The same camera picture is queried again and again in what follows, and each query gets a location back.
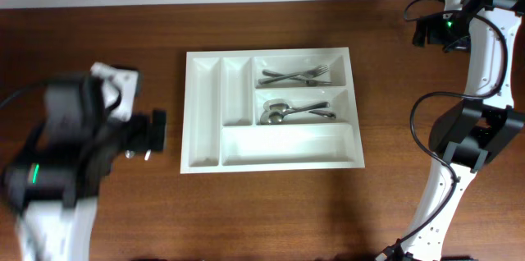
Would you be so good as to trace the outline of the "small steel teaspoon silver handle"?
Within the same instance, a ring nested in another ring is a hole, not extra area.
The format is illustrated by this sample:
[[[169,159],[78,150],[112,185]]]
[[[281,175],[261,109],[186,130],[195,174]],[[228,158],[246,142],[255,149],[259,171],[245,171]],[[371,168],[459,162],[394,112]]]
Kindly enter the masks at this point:
[[[148,150],[148,151],[146,152],[145,156],[144,156],[144,160],[145,160],[145,161],[148,161],[150,155],[151,155],[151,150]]]

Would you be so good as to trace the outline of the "small steel teaspoon dark handle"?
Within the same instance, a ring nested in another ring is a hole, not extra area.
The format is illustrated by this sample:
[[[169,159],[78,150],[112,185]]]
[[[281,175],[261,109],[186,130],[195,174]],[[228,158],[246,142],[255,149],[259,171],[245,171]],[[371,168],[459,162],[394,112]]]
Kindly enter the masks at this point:
[[[133,158],[135,156],[135,152],[131,151],[131,150],[126,150],[125,151],[125,156],[126,156],[126,158],[131,159],[131,158]]]

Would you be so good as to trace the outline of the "large steel spoon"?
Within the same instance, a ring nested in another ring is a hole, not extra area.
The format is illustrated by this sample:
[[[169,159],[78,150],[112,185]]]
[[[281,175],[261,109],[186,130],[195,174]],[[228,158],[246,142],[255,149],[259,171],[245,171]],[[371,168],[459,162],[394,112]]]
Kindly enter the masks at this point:
[[[288,112],[282,112],[276,109],[272,109],[269,111],[266,110],[261,115],[259,121],[262,125],[277,125],[277,124],[281,124],[285,120],[285,117],[290,114],[308,112],[309,110],[322,109],[322,108],[328,108],[328,107],[330,107],[330,104],[328,102],[320,102],[320,103],[314,103],[314,104],[307,105],[304,107],[296,108],[296,110],[290,110]]]
[[[288,112],[290,110],[296,110],[296,108],[291,107],[284,99],[282,98],[275,98],[271,100],[267,100],[263,104],[263,108],[267,111],[276,109],[282,112]],[[320,109],[313,109],[309,110],[308,113],[318,115],[321,117],[325,117],[327,119],[335,120],[337,118],[337,115],[334,112],[327,111],[327,110],[320,110]]]

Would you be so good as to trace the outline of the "steel fork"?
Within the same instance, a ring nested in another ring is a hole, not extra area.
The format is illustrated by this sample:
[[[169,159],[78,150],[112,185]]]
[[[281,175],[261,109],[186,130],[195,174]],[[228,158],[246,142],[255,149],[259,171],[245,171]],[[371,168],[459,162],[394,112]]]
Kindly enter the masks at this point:
[[[264,76],[270,76],[270,77],[281,76],[281,73],[278,73],[278,72],[275,72],[275,71],[270,71],[270,70],[267,70],[267,69],[262,70],[262,74]],[[330,81],[309,80],[309,79],[303,78],[302,76],[291,77],[290,80],[298,81],[299,83],[304,83],[307,86],[331,85]]]
[[[328,71],[329,71],[328,65],[320,65],[320,66],[317,66],[307,71],[299,71],[295,73],[285,74],[282,76],[271,76],[267,78],[262,78],[258,80],[258,84],[268,85],[268,84],[271,84],[277,81],[287,80],[287,79],[291,79],[294,77],[299,77],[301,80],[312,80]]]

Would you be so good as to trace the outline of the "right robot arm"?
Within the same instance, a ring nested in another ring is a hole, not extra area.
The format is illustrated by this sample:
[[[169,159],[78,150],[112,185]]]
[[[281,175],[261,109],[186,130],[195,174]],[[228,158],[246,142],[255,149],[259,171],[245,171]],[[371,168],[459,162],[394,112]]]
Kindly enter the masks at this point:
[[[432,97],[459,102],[434,122],[429,140],[415,143],[431,157],[422,198],[408,230],[379,253],[379,260],[441,260],[445,235],[464,191],[518,135],[524,115],[514,108],[511,71],[524,0],[437,0],[443,11],[404,20],[416,25],[413,45],[439,44],[444,52],[469,53],[463,93]]]

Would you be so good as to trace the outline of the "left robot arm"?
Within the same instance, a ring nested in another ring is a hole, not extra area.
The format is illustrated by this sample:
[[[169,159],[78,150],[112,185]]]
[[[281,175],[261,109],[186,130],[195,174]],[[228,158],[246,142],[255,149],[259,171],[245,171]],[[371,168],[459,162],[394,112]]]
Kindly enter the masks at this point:
[[[4,201],[16,215],[24,260],[87,260],[101,181],[125,152],[161,153],[166,147],[167,113],[112,112],[124,90],[101,76],[57,77],[19,88],[1,101],[44,87],[47,118],[28,135],[3,168]]]

